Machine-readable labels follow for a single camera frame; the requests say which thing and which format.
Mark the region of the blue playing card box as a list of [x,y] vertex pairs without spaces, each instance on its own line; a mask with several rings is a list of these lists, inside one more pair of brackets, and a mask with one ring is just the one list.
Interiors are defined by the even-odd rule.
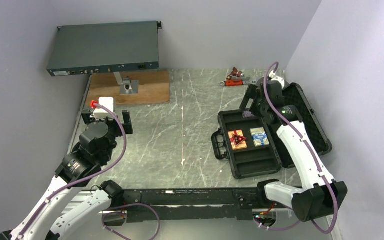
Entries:
[[270,144],[268,135],[263,127],[249,129],[255,147],[268,146]]

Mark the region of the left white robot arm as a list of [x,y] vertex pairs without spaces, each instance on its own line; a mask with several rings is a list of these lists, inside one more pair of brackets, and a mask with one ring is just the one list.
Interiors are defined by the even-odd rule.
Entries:
[[87,216],[100,211],[119,209],[124,203],[124,190],[107,180],[87,201],[63,214],[66,206],[89,182],[113,168],[124,152],[110,166],[117,146],[116,139],[133,134],[130,112],[122,111],[122,119],[107,107],[85,109],[81,113],[85,131],[55,171],[48,189],[28,216],[12,230],[0,233],[0,240],[65,240]]

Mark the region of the red triangular dealer button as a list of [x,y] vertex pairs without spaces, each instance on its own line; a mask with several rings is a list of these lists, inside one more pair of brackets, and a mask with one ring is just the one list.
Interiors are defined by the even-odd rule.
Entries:
[[233,134],[232,134],[232,137],[231,137],[231,142],[237,146],[237,145],[240,145],[240,144],[242,144],[243,142],[245,142],[246,139],[247,139],[247,138],[246,138],[245,136],[242,136],[242,135],[238,135],[238,134],[236,134],[236,133],[233,133]]

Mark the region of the purple poker chip stack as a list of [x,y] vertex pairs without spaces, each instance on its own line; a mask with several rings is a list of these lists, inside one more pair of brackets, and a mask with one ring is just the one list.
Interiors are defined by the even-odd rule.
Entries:
[[244,111],[242,113],[242,117],[244,119],[250,119],[250,118],[255,118],[256,116],[252,112],[250,112],[250,111]]

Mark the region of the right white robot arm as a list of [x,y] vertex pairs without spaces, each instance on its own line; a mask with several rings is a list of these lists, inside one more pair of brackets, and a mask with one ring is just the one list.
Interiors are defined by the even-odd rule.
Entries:
[[[316,118],[308,108],[302,91],[300,98],[291,100],[284,96],[283,85],[269,80],[259,85],[250,85],[243,97],[240,109],[246,117],[260,118],[268,131],[280,142],[281,160],[287,160],[296,168],[301,187],[281,183],[277,179],[258,184],[256,203],[267,208],[273,202],[293,210],[301,222],[333,216],[337,219],[339,209],[348,193],[344,181],[334,176],[322,163],[312,136],[320,129]],[[315,124],[310,131],[307,125]]]

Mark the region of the black poker set case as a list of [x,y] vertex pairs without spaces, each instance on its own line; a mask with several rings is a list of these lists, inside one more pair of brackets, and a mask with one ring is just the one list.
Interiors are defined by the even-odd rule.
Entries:
[[[301,114],[306,132],[316,152],[320,156],[330,153],[333,145],[322,129],[301,86],[297,83],[291,83],[282,91],[282,94],[285,104],[295,106]],[[211,136],[216,159],[227,160],[232,175],[236,179],[271,175],[279,172],[282,168],[293,168],[292,158],[273,128],[259,117],[243,118],[243,112],[247,110],[248,107],[245,110],[219,112],[219,129]],[[255,147],[250,133],[251,128],[264,128],[269,139],[269,145]],[[243,131],[247,138],[247,148],[232,149],[228,132],[235,130]]]

